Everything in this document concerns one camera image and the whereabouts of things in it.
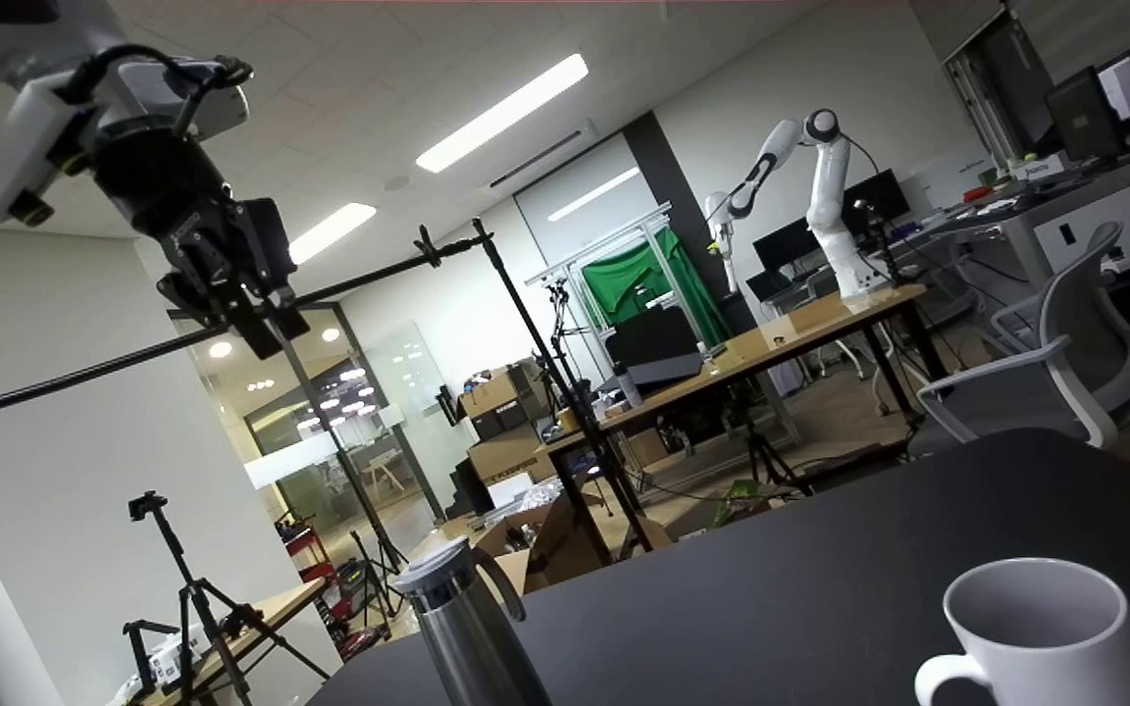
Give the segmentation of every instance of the black table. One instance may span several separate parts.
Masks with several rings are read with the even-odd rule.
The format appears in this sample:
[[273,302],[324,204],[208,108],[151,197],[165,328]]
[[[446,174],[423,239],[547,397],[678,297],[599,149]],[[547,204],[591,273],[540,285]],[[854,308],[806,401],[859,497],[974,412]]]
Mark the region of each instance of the black table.
[[[914,702],[917,661],[956,650],[942,589],[1018,554],[1100,563],[1130,595],[1130,470],[1050,432],[994,436],[534,592],[523,639],[560,706]],[[446,697],[403,639],[314,697],[345,702]]]

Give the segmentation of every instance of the ceiling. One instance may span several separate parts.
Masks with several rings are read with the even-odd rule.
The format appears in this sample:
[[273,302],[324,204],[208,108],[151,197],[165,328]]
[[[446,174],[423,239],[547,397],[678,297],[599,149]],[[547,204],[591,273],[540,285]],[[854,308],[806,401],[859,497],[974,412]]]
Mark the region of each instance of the ceiling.
[[[177,56],[241,56],[251,120],[208,142],[241,197],[273,197],[297,235],[345,198],[377,208],[358,235],[305,264],[294,291],[395,264],[433,229],[492,204],[616,134],[676,91],[790,26],[818,0],[110,0],[128,40]],[[591,76],[455,167],[415,167],[442,134],[581,52]],[[540,149],[578,142],[492,188]],[[128,235],[79,175],[50,188],[43,230]]]

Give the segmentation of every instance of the ceiling light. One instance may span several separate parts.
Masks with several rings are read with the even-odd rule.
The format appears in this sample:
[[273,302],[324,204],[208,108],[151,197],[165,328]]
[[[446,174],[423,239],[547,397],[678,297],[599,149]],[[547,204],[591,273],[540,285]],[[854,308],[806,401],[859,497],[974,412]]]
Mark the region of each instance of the ceiling light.
[[613,188],[621,188],[621,184],[629,184],[629,179],[634,179],[634,175],[640,175],[640,167],[623,167],[621,175],[613,175],[613,179],[595,184],[591,192],[585,192],[585,197],[569,198],[566,208],[559,208],[549,219],[559,223],[559,219],[566,219],[569,210],[599,198],[606,192],[613,192]]
[[309,264],[314,256],[323,256],[338,239],[352,235],[372,215],[377,215],[377,208],[370,208],[370,204],[341,204],[323,223],[314,223],[305,235],[290,239],[290,260]]
[[237,351],[237,346],[224,342],[224,337],[208,346],[208,357],[211,357],[211,359],[224,359],[224,357],[230,357],[230,351]]
[[566,93],[585,76],[589,64],[581,56],[560,59],[559,65],[540,69],[539,77],[494,102],[488,115],[470,116],[464,129],[446,134],[440,145],[423,149],[415,163],[429,174],[451,167],[502,129],[519,127],[525,115],[540,108],[549,98]]

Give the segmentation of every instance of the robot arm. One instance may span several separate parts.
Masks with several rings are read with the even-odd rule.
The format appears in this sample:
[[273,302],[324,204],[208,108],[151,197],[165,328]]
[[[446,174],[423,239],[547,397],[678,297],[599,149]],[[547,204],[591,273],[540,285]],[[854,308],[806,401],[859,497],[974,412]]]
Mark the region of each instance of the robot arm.
[[237,198],[199,149],[246,116],[241,81],[251,65],[120,44],[101,0],[34,9],[54,15],[0,25],[0,81],[14,86],[0,129],[0,223],[43,223],[50,179],[92,174],[135,230],[160,243],[173,304],[237,325],[259,357],[277,351],[305,328],[290,304],[285,229],[270,198]]
[[756,163],[750,175],[716,208],[716,239],[731,235],[731,219],[755,215],[756,192],[767,188],[770,174],[782,167],[798,145],[814,142],[818,167],[814,167],[814,197],[806,223],[818,235],[819,252],[827,256],[827,268],[838,282],[838,297],[859,297],[883,285],[883,272],[874,272],[859,252],[842,223],[842,179],[849,179],[849,137],[838,134],[838,116],[832,108],[814,108],[806,127],[776,120],[770,137],[756,149]]
[[776,120],[756,149],[750,175],[726,197],[726,210],[733,219],[755,215],[756,192],[767,188],[770,174],[782,167],[791,149],[802,145],[802,127]]

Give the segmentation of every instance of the metal pole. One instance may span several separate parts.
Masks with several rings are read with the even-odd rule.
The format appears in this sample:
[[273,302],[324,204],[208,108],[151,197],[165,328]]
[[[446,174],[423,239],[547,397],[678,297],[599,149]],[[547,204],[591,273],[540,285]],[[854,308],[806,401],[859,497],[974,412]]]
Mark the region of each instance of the metal pole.
[[[370,357],[365,357],[365,346],[361,346],[352,320],[345,319],[345,308],[341,308],[338,302],[331,302],[331,308],[332,308],[345,342],[352,346],[358,359],[365,366],[370,383],[377,389],[377,397],[379,397],[379,402],[385,402],[379,380],[377,380],[377,374],[372,374],[372,366],[370,366]],[[442,504],[440,504],[433,483],[423,477],[421,460],[415,460],[411,442],[403,440],[403,427],[391,422],[390,432],[395,436],[395,442],[399,442],[399,451],[403,451],[403,460],[408,460],[408,470],[411,470],[423,503],[433,504],[436,517],[442,517]]]
[[436,248],[433,256],[415,256],[415,260],[403,260],[403,264],[370,272],[370,273],[361,273],[361,280],[345,280],[345,282],[309,291],[309,293],[302,293],[302,297],[294,297],[294,302],[297,302],[297,304],[309,304],[309,302],[324,302],[324,297],[332,297],[332,293],[345,293],[345,291],[358,291],[358,285],[391,280],[391,273],[411,272],[411,268],[436,268],[436,264],[442,264],[446,256],[460,256],[460,252],[466,252],[466,248],[474,248],[474,243],[479,243],[479,239],[455,239],[455,243]]
[[[515,285],[515,280],[510,280],[498,248],[494,248],[494,239],[492,239],[492,230],[484,229],[484,219],[474,219],[474,230],[479,230],[479,243],[484,243],[484,252],[488,252],[498,282],[506,285],[510,302],[519,304],[523,325],[525,325],[525,334],[534,337],[534,349],[549,359],[549,378],[566,389],[566,402],[569,402],[573,419],[581,422],[585,442],[595,451],[599,473],[613,483],[613,494],[616,494],[621,510],[629,515],[633,533],[640,538],[645,550],[653,550],[653,541],[647,541],[647,533],[645,533],[645,521],[640,521],[640,517],[645,517],[640,494],[633,491],[633,477],[623,473],[616,451],[610,448],[610,440],[606,440],[606,432],[599,432],[599,422],[595,422],[595,417],[591,417],[591,402],[578,401],[578,393],[569,389],[560,366],[553,359],[553,349],[540,342],[540,334],[539,334],[539,325],[534,325],[534,319],[531,319],[531,308],[525,308],[525,302],[523,302],[523,293],[519,293],[519,285]],[[613,557],[610,557],[610,544],[606,544],[606,538],[599,538],[599,529],[595,529],[595,521],[591,521],[591,515],[585,510],[581,491],[573,485],[573,477],[566,477],[560,468],[559,468],[559,473],[560,473],[560,483],[566,483],[566,494],[581,504],[591,541],[599,541],[599,544],[595,544],[599,557],[613,562]]]
[[173,349],[188,349],[188,346],[198,346],[198,342],[205,342],[205,337],[216,337],[216,334],[224,334],[224,325],[198,328],[198,334],[186,334],[186,337],[173,337],[173,342],[157,342],[157,346],[120,351],[120,357],[99,359],[99,366],[92,366],[92,370],[75,370],[75,374],[50,378],[50,380],[34,380],[34,383],[0,393],[0,406],[26,402],[26,401],[34,401],[34,397],[50,397],[50,393],[88,383],[88,380],[94,380],[94,378],[110,378],[110,374],[118,374],[118,370],[128,370],[128,366],[165,357],[165,351],[173,351]]
[[370,517],[370,524],[372,524],[372,533],[377,533],[379,554],[391,562],[391,570],[399,570],[399,563],[403,563],[403,554],[399,554],[395,541],[385,533],[385,524],[379,524],[379,517],[377,517],[377,510],[372,510],[365,485],[361,485],[361,473],[358,473],[352,460],[345,456],[332,422],[324,419],[324,406],[323,406],[323,401],[318,401],[318,393],[314,393],[314,383],[309,383],[309,378],[305,378],[294,346],[277,334],[277,325],[270,325],[270,328],[273,328],[273,337],[284,342],[284,351],[285,351],[285,359],[290,359],[290,374],[294,374],[294,380],[297,380],[297,393],[302,393],[305,406],[318,417],[323,432],[331,436],[331,442],[332,442],[332,451],[338,451],[332,460],[338,460],[345,483],[358,491],[358,503],[361,503],[361,510],[365,510],[365,517]]

